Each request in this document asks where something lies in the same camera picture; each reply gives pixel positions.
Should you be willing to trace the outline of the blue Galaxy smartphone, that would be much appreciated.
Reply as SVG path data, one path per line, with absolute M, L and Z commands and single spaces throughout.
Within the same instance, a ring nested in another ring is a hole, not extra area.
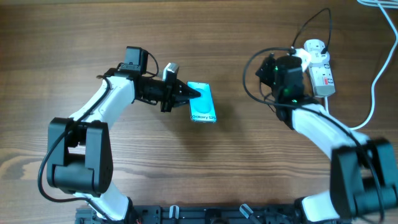
M 198 82 L 187 82 L 187 85 L 201 94 L 200 97 L 191 99 L 189 102 L 191 120 L 200 123 L 215 123 L 217 118 L 210 85 Z

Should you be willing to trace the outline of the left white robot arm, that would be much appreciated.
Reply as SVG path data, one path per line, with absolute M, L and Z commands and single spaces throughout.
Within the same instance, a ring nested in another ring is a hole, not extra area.
M 99 76 L 102 85 L 84 107 L 50 122 L 47 153 L 37 177 L 44 198 L 55 203 L 85 201 L 102 223 L 141 223 L 132 200 L 112 181 L 109 130 L 135 101 L 169 112 L 201 95 L 177 78 L 176 63 L 169 63 L 158 80 L 157 73 L 147 71 L 149 57 L 147 50 L 128 46 L 124 61 Z

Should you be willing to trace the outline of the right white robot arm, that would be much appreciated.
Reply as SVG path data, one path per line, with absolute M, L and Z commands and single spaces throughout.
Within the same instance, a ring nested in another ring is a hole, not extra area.
M 330 158 L 330 187 L 301 198 L 306 222 L 352 220 L 397 208 L 397 164 L 391 143 L 350 130 L 304 93 L 302 59 L 270 54 L 256 72 L 271 88 L 279 120 L 304 135 Z

